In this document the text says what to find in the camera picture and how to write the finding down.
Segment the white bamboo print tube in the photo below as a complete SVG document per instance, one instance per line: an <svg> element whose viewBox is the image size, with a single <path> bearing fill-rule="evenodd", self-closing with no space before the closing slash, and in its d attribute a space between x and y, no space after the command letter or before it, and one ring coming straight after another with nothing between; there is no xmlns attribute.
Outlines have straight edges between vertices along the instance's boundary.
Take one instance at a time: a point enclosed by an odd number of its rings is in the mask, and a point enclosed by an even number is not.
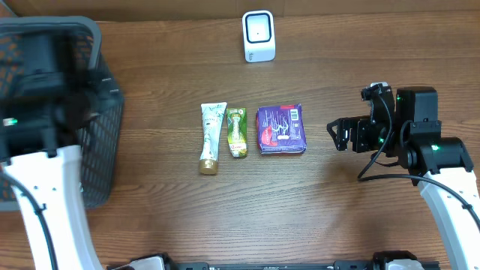
<svg viewBox="0 0 480 270"><path fill-rule="evenodd" d="M219 140L227 102L202 103L203 146L199 158L199 172L216 175L218 172Z"/></svg>

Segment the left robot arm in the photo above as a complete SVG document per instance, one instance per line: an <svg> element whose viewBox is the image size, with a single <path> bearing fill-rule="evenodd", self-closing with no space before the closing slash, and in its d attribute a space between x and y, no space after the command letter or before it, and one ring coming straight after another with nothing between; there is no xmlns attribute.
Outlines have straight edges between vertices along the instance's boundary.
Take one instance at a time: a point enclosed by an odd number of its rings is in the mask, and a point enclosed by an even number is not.
<svg viewBox="0 0 480 270"><path fill-rule="evenodd" d="M100 269L86 210L113 185L124 98L90 30L1 30L1 196L37 269Z"/></svg>

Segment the purple sanitary pad pack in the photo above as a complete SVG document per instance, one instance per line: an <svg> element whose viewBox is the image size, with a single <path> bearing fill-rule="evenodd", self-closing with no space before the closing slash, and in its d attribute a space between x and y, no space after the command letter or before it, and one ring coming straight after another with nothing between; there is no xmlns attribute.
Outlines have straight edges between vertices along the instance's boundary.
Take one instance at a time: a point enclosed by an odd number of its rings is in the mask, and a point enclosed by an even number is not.
<svg viewBox="0 0 480 270"><path fill-rule="evenodd" d="M260 107L256 128L261 155L302 154L307 150L300 103Z"/></svg>

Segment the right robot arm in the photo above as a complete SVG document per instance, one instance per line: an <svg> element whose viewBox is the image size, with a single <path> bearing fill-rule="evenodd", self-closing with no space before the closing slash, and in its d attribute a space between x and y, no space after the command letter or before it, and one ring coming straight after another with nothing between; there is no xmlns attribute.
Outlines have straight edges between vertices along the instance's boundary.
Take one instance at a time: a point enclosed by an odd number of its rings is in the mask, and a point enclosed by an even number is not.
<svg viewBox="0 0 480 270"><path fill-rule="evenodd" d="M479 191L473 160L461 139L444 137L438 118L437 90L410 86L392 91L385 82L361 90L370 114L338 118L326 129L337 150L371 152L370 164L384 154L405 174L357 179L409 179L436 222L453 269L479 268Z"/></svg>

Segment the green yellow snack pouch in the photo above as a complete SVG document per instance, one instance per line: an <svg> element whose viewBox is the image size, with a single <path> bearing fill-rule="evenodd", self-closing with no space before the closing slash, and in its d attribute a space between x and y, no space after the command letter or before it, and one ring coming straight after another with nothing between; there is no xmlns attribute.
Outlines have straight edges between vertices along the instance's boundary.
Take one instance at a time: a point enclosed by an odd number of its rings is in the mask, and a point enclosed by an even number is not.
<svg viewBox="0 0 480 270"><path fill-rule="evenodd" d="M227 141L234 158L248 155L247 110L245 108L228 108L226 110Z"/></svg>

